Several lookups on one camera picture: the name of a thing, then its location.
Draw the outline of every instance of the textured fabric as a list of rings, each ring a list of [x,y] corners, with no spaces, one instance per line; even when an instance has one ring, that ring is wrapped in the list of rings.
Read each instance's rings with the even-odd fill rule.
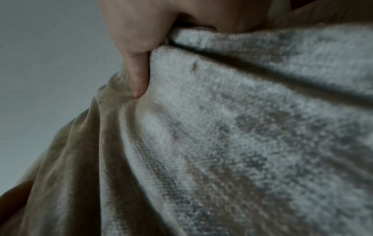
[[[372,20],[321,0],[273,29],[174,30],[142,98],[122,69],[58,131],[0,235],[372,236]]]

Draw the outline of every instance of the beige fabric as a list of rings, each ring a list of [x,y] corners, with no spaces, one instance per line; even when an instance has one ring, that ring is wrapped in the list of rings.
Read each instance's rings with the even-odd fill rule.
[[[372,20],[321,0],[173,31],[142,98],[121,70],[58,131],[0,235],[373,235]]]

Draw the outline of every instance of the hand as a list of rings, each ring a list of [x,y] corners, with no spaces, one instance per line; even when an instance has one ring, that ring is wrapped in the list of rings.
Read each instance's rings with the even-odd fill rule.
[[[0,226],[26,203],[33,182],[24,182],[0,196]]]
[[[149,83],[149,51],[158,47],[178,16],[196,25],[236,33],[259,25],[272,0],[99,0],[109,33],[123,57],[132,93]]]

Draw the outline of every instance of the cloth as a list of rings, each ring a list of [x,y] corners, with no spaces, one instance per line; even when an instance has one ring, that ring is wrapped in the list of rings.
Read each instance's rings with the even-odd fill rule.
[[[238,35],[175,29],[146,94],[121,69],[20,181],[1,236],[373,235],[373,1]]]

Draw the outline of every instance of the fabric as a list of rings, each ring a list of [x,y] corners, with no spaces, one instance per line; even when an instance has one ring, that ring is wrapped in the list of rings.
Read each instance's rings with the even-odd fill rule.
[[[175,29],[142,98],[122,69],[57,132],[0,235],[372,236],[372,21],[371,0],[320,0]]]

